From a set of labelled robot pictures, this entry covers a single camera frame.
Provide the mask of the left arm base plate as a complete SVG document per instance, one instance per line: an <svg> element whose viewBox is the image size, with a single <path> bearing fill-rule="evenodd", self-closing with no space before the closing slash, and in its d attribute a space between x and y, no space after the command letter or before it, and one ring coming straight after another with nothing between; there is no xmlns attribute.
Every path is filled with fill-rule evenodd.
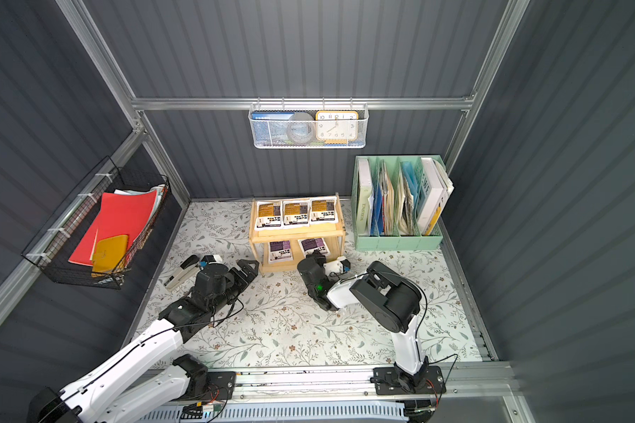
<svg viewBox="0 0 635 423"><path fill-rule="evenodd" d="M173 401L226 401L232 397L235 384L236 372L208 372L207 375L198 375L194 382L189 382L185 394L173 398Z"/></svg>

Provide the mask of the purple coffee bag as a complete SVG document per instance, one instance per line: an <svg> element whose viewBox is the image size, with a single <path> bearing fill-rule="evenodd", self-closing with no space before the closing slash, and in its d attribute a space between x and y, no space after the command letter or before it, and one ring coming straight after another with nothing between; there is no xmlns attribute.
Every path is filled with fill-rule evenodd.
<svg viewBox="0 0 635 423"><path fill-rule="evenodd" d="M314 253L319 253L326 257L330 255L330 250L324 238L301 239L298 243L305 257Z"/></svg>
<svg viewBox="0 0 635 423"><path fill-rule="evenodd" d="M271 241L268 243L268 263L283 263L293 260L291 241Z"/></svg>

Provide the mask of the yellow coffee bag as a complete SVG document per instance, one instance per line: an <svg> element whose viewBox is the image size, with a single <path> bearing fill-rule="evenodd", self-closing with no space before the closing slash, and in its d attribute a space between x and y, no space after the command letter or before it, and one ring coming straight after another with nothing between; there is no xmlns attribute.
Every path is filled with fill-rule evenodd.
<svg viewBox="0 0 635 423"><path fill-rule="evenodd" d="M282 201L282 225L284 225L284 227L307 227L309 224L309 199L289 199Z"/></svg>
<svg viewBox="0 0 635 423"><path fill-rule="evenodd" d="M309 223L311 225L336 224L339 221L336 206L337 197L335 196L311 197Z"/></svg>
<svg viewBox="0 0 635 423"><path fill-rule="evenodd" d="M279 229L282 227L282 201L259 201L256 206L255 229Z"/></svg>

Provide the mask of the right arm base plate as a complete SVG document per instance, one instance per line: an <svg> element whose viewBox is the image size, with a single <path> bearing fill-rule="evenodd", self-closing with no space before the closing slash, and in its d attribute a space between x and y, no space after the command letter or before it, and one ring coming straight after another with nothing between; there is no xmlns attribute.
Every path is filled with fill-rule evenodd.
<svg viewBox="0 0 635 423"><path fill-rule="evenodd" d="M430 395L446 393L446 379L438 366L422 368L415 375L395 367L374 368L370 382L379 396Z"/></svg>

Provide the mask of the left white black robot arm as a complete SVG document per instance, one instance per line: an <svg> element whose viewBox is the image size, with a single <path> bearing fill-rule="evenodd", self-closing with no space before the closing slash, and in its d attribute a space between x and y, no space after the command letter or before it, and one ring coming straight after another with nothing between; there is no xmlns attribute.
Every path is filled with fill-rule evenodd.
<svg viewBox="0 0 635 423"><path fill-rule="evenodd" d="M172 400L198 407L226 402L236 377L211 375L201 361L183 354L152 379L137 380L155 363L179 350L199 331L218 324L225 306L234 306L259 275L259 262L243 260L235 268L205 265L188 294L169 304L157 320L130 344L87 375L55 391L45 388L30 402L29 422L135 422Z"/></svg>

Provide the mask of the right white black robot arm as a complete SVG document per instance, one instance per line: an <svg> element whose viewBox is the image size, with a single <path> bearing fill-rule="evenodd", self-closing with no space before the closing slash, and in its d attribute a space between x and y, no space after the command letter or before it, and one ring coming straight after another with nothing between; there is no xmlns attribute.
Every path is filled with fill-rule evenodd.
<svg viewBox="0 0 635 423"><path fill-rule="evenodd" d="M328 262L320 253L312 253L297 265L310 298L325 311L337 311L350 305L364 307L391 333L395 362L389 385L414 393L425 382L430 366L421 352L418 330L425 318L422 306L427 297L418 285L380 261L372 262L365 272L341 277L350 270L350 262L339 257Z"/></svg>

